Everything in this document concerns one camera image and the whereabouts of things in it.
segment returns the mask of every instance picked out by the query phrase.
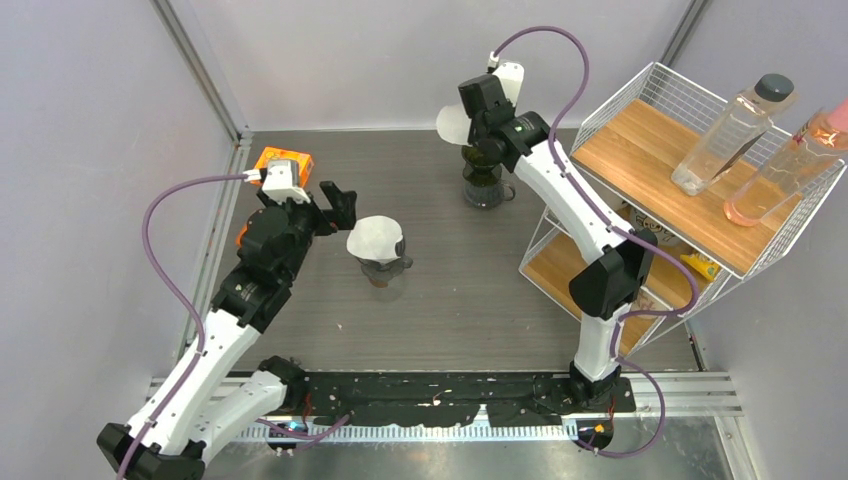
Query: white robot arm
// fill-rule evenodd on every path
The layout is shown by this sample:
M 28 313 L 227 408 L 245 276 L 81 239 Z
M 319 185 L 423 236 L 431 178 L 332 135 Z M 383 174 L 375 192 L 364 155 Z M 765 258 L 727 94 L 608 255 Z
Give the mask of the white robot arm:
M 313 238 L 356 223 L 356 192 L 321 182 L 332 207 L 322 210 L 303 190 L 299 171 L 297 162 L 280 159 L 245 172 L 245 181 L 262 184 L 257 195 L 264 208 L 251 215 L 239 236 L 241 261 L 221 282 L 203 331 L 141 410 L 126 424 L 107 424 L 98 435 L 98 447 L 125 478 L 199 479 L 246 426 L 281 407 L 295 408 L 305 397 L 305 372 L 275 356 L 238 390 L 209 405 L 236 360 L 291 297 Z
M 524 69 L 514 62 L 497 65 L 496 59 L 492 60 L 491 73 L 459 86 L 462 106 L 442 109 L 437 130 L 445 141 L 480 149 L 487 166 L 503 164 L 515 173 L 550 207 L 577 244 L 588 267 L 569 285 L 582 310 L 580 343 L 571 373 L 582 377 L 588 395 L 593 396 L 592 389 L 606 388 L 617 375 L 620 337 L 616 324 L 630 311 L 653 255 L 611 231 L 612 227 L 624 231 L 633 227 L 586 183 L 559 141 L 548 142 L 549 127 L 541 117 L 534 112 L 515 115 Z M 562 159 L 560 165 L 554 161 L 552 148 Z M 604 210 L 610 225 L 598 218 L 588 201 Z M 648 231 L 637 235 L 656 244 Z

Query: metal frame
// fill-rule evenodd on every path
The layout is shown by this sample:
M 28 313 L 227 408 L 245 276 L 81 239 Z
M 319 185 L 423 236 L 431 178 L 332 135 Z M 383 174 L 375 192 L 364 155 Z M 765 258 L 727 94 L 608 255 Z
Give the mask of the metal frame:
M 253 142 L 253 134 L 245 132 L 239 140 L 238 147 L 233 149 L 227 162 L 225 173 L 239 173 L 246 170 L 247 158 L 250 155 L 250 147 Z M 212 224 L 209 227 L 209 233 L 206 235 L 208 239 L 203 245 L 206 247 L 203 254 L 203 261 L 200 265 L 200 273 L 198 274 L 197 284 L 191 297 L 192 305 L 209 305 L 212 294 L 215 288 L 215 279 L 218 277 L 218 268 L 221 265 L 222 252 L 227 241 L 227 232 L 230 229 L 230 222 L 233 219 L 235 211 L 236 199 L 242 182 L 225 182 L 221 187 L 221 194 L 218 197 L 218 204 L 215 209 L 215 216 Z M 191 316 L 186 314 L 186 328 L 183 332 L 182 351 L 180 355 L 189 347 L 192 339 L 195 336 L 194 322 Z
M 189 71 L 197 81 L 197 86 L 203 92 L 203 96 L 206 97 L 206 100 L 215 112 L 215 116 L 218 117 L 224 130 L 227 131 L 230 140 L 233 141 L 233 144 L 236 144 L 241 137 L 241 130 L 236 125 L 233 116 L 218 93 L 219 90 L 215 82 L 212 81 L 209 71 L 203 64 L 200 55 L 197 53 L 197 49 L 194 47 L 191 38 L 189 38 L 173 5 L 171 5 L 169 0 L 150 0 L 150 3 L 153 5 L 156 13 L 159 14 L 162 24 L 168 30 L 168 35 L 174 41 L 180 55 L 185 59 Z
M 683 18 L 680 19 L 671 40 L 665 47 L 665 52 L 660 57 L 660 63 L 668 67 L 674 66 L 711 2 L 712 0 L 692 0 L 689 3 L 689 7 L 686 8 Z
M 639 373 L 624 373 L 631 382 L 636 411 L 616 413 L 616 418 L 654 418 L 659 416 L 659 398 L 653 385 Z M 659 383 L 665 395 L 666 416 L 679 417 L 715 417 L 718 419 L 737 419 L 744 416 L 742 405 L 730 376 L 724 372 L 662 372 L 652 376 Z M 148 390 L 148 397 L 156 394 L 165 379 L 154 379 Z M 245 376 L 225 378 L 212 395 L 210 402 L 217 403 L 237 391 L 248 380 Z M 299 421 L 299 416 L 268 415 L 265 418 L 273 422 Z M 576 438 L 573 422 L 577 420 L 602 419 L 606 414 L 585 413 L 563 416 L 562 427 L 520 427 L 493 428 L 488 425 L 485 405 L 480 406 L 474 422 L 466 427 L 426 428 L 398 426 L 386 427 L 342 427 L 337 433 L 324 441 L 330 443 L 351 442 L 421 442 L 421 441 L 527 441 L 527 440 L 569 440 Z M 310 431 L 320 433 L 328 427 L 315 425 Z M 270 437 L 267 427 L 254 424 L 246 428 L 234 441 L 239 443 L 267 442 Z

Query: wooden shelf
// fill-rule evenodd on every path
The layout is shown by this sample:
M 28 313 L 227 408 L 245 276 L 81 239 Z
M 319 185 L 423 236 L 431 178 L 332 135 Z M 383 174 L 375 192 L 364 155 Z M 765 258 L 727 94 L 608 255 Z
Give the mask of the wooden shelf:
M 730 222 L 722 210 L 724 200 L 755 169 L 740 161 L 709 189 L 690 197 L 671 181 L 671 173 L 697 141 L 695 132 L 645 102 L 634 100 L 589 138 L 573 158 L 625 200 L 741 277 L 768 246 L 800 196 L 754 227 Z M 665 262 L 654 263 L 661 266 Z M 667 293 L 667 298 L 680 300 L 674 291 Z
M 558 232 L 542 251 L 524 267 L 524 274 L 579 320 L 581 312 L 568 292 L 568 282 L 584 268 L 586 268 L 586 262 L 580 256 L 580 251 L 577 249 L 574 240 L 568 235 Z M 703 282 L 700 285 L 703 289 L 706 281 L 700 280 Z M 651 296 L 675 307 L 683 306 L 689 301 L 689 284 L 686 283 L 683 274 L 668 262 L 653 262 L 645 286 L 650 294 L 642 291 L 640 299 L 637 300 L 640 309 L 645 307 L 664 309 L 662 304 L 655 302 Z M 624 355 L 630 353 L 655 320 L 656 317 L 627 319 L 622 332 L 620 347 Z

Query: plastic bottle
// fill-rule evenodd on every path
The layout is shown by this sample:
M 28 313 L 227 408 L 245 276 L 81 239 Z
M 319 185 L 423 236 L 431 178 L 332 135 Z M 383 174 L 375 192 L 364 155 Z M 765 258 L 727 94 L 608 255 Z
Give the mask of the plastic bottle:
M 813 115 L 727 199 L 724 214 L 738 225 L 756 225 L 840 158 L 848 158 L 848 99 Z
M 772 118 L 795 101 L 795 86 L 783 75 L 764 75 L 739 92 L 671 175 L 689 195 L 718 181 L 772 126 Z

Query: wire shelf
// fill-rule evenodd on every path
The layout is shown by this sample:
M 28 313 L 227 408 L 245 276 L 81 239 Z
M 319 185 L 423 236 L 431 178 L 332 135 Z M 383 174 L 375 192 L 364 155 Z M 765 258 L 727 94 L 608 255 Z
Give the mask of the wire shelf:
M 592 113 L 580 126 L 577 133 L 574 145 L 571 149 L 573 155 L 593 135 L 603 129 L 616 115 L 627 108 L 634 100 L 641 100 L 650 105 L 657 111 L 665 114 L 667 117 L 677 121 L 681 125 L 689 128 L 693 132 L 703 134 L 715 120 L 721 115 L 727 101 L 709 90 L 701 87 L 697 83 L 671 70 L 670 68 L 659 64 L 648 64 L 626 85 L 621 87 L 612 97 L 604 102 L 594 113 Z M 760 139 L 750 148 L 745 154 L 744 160 L 750 165 L 759 168 L 769 158 L 771 158 L 781 146 L 790 138 L 790 134 L 778 127 L 769 129 Z M 584 172 L 600 181 L 609 185 L 604 178 L 593 175 L 591 172 Z M 792 210 L 791 214 L 786 218 L 783 224 L 777 229 L 772 239 L 766 244 L 765 248 L 756 257 L 756 261 L 751 265 L 747 272 L 737 273 L 723 268 L 716 279 L 704 286 L 701 296 L 695 307 L 684 317 L 677 317 L 676 321 L 669 322 L 673 325 L 667 327 L 662 332 L 654 327 L 651 328 L 645 337 L 632 351 L 636 351 L 651 341 L 661 337 L 671 329 L 680 325 L 686 318 L 697 314 L 711 303 L 715 302 L 724 296 L 730 290 L 735 289 L 740 284 L 759 274 L 776 261 L 783 258 L 789 250 L 792 249 L 795 242 L 803 233 L 810 220 L 815 216 L 819 207 L 827 199 L 833 187 L 839 181 L 845 172 L 845 161 L 840 160 L 832 165 L 829 169 L 822 172 L 817 178 L 806 185 L 802 190 L 802 198 L 797 206 Z M 556 220 L 548 218 L 548 209 L 542 213 L 540 226 L 547 221 L 557 226 Z M 674 231 L 674 225 L 663 225 Z M 564 229 L 557 226 L 559 230 L 564 232 Z M 550 241 L 548 236 L 538 242 L 531 241 L 531 245 L 525 253 L 525 257 L 521 262 L 521 268 L 524 269 L 533 258 L 538 255 L 546 244 Z M 659 323 L 665 320 L 666 317 L 658 319 Z

